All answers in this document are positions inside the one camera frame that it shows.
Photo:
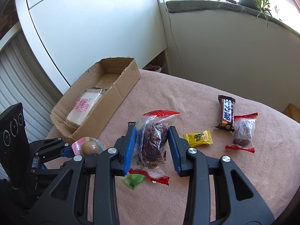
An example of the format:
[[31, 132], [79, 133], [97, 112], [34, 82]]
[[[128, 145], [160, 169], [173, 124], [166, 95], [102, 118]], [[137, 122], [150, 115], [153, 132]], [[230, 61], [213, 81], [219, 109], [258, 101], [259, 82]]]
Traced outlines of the yellow candy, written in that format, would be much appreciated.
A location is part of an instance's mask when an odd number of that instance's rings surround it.
[[195, 148], [200, 145], [212, 145], [213, 140], [210, 130], [205, 130], [200, 133], [186, 133], [184, 139], [188, 142], [191, 148]]

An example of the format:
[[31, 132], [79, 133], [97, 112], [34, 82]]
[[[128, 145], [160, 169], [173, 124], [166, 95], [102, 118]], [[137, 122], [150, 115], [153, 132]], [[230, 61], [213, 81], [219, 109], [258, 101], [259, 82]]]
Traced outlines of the white cabinet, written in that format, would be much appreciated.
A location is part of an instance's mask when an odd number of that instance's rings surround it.
[[157, 0], [15, 0], [23, 33], [65, 93], [95, 62], [132, 57], [143, 68], [166, 49]]

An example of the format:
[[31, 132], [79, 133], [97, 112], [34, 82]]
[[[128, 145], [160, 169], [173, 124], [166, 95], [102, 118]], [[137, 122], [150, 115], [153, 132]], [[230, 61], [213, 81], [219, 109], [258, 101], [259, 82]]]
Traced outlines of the packaged sliced toast bread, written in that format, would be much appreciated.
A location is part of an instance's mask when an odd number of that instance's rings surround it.
[[66, 123], [80, 126], [95, 104], [104, 96], [106, 90], [103, 88], [87, 89], [75, 102], [74, 107], [66, 118]]

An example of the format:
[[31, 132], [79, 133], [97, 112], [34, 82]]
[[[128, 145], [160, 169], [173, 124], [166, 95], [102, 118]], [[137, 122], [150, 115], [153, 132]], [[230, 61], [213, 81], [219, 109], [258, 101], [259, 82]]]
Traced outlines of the white radiator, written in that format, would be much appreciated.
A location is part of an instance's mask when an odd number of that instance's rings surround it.
[[1, 38], [1, 111], [22, 103], [29, 142], [46, 139], [62, 93], [48, 78], [17, 22]]

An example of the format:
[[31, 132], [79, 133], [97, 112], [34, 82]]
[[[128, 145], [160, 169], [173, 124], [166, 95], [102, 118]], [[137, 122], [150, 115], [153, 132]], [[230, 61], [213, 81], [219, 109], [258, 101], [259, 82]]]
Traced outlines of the braised egg pink pack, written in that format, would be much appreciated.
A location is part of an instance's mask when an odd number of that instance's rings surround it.
[[103, 151], [101, 142], [92, 137], [81, 138], [75, 141], [71, 147], [75, 155], [82, 156], [100, 154]]

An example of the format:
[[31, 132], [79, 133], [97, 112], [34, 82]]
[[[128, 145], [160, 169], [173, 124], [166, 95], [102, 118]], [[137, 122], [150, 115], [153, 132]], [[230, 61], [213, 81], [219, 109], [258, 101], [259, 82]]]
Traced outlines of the green candy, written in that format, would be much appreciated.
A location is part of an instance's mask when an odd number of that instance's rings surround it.
[[129, 174], [125, 179], [124, 183], [130, 189], [135, 189], [143, 180], [145, 176], [141, 174]]

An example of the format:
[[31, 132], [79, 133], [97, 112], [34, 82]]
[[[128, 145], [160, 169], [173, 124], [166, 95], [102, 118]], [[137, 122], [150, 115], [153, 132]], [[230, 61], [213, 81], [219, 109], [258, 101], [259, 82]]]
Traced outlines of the date snack clear red bag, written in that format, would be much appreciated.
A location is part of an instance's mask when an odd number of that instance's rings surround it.
[[136, 121], [136, 144], [130, 174], [139, 174], [152, 182], [169, 185], [166, 165], [168, 129], [173, 125], [177, 111], [154, 110]]

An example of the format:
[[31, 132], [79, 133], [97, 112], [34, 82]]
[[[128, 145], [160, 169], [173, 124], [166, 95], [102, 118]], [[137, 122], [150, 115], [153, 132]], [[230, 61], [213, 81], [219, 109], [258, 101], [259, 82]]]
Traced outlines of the Snickers bar Chinese label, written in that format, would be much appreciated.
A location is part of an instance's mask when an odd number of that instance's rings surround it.
[[221, 108], [220, 121], [216, 128], [234, 132], [234, 104], [236, 99], [226, 95], [218, 95], [218, 101]]

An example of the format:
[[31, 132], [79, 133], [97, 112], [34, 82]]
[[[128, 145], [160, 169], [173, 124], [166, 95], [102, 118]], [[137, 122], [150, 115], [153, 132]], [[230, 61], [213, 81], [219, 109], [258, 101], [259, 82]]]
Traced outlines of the black candy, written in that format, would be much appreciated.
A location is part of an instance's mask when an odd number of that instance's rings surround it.
[[131, 126], [136, 126], [136, 122], [135, 121], [128, 121], [128, 128]]

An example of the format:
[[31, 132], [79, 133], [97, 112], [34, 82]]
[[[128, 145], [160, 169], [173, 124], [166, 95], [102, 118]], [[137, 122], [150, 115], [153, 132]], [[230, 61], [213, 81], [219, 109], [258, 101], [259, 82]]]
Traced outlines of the grey windowsill mat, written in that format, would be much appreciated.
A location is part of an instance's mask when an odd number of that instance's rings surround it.
[[267, 25], [269, 22], [275, 23], [288, 31], [294, 33], [299, 37], [299, 32], [289, 27], [284, 22], [271, 17], [271, 15], [265, 15], [262, 12], [254, 10], [252, 8], [224, 3], [220, 1], [203, 1], [203, 0], [175, 0], [175, 1], [167, 1], [166, 8], [169, 13], [184, 13], [184, 12], [196, 12], [196, 11], [205, 11], [205, 10], [225, 10], [236, 13], [246, 13], [248, 15], [254, 16], [255, 18], [265, 19]]

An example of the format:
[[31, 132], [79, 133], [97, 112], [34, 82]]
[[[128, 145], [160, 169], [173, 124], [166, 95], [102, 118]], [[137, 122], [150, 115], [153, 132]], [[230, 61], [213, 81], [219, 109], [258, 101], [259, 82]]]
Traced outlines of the brown cardboard box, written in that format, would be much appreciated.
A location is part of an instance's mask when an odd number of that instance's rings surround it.
[[69, 144], [97, 138], [139, 79], [129, 57], [105, 58], [87, 69], [50, 113], [61, 138]]

